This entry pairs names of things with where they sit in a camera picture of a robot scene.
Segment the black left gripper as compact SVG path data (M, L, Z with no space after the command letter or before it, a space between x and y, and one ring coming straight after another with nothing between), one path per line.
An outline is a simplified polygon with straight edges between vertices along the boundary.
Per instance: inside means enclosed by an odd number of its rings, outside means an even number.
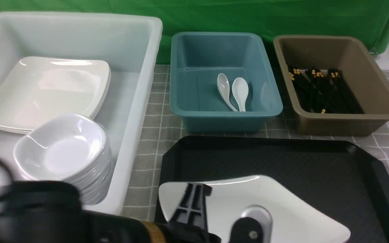
M220 243L205 227L137 220L82 209L56 181L17 181L0 192L0 243Z

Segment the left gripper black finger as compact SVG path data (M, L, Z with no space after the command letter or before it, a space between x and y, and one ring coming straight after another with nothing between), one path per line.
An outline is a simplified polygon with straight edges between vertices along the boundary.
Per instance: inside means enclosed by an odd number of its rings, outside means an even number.
M273 220L270 212L262 206L248 206L233 223L231 243L270 243Z
M177 204L169 223L208 233L206 197L211 193L212 187L206 184L187 183L182 199Z

